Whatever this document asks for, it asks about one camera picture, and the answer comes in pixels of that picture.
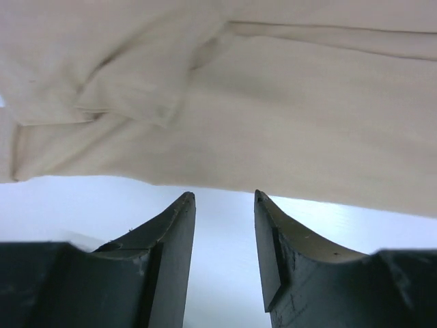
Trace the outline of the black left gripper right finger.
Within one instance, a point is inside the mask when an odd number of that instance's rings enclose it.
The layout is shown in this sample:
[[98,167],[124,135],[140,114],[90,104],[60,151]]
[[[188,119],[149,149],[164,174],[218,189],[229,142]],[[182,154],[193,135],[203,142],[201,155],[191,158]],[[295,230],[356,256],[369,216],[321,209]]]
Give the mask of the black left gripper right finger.
[[273,327],[405,327],[386,263],[342,247],[255,192],[264,309]]

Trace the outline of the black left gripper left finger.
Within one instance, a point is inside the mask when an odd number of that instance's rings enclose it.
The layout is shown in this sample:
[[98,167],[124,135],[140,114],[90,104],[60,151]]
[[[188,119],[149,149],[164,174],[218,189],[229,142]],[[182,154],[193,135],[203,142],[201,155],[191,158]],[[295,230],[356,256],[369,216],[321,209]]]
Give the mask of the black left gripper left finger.
[[51,297],[51,326],[181,327],[195,212],[186,192],[96,251],[70,249]]

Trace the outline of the beige t-shirt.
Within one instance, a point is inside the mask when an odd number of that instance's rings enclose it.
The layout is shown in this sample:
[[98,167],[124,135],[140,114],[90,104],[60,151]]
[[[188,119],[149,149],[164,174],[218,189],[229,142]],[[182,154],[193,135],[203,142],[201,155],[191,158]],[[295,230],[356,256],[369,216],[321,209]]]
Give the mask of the beige t-shirt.
[[435,1],[2,1],[1,181],[436,215]]

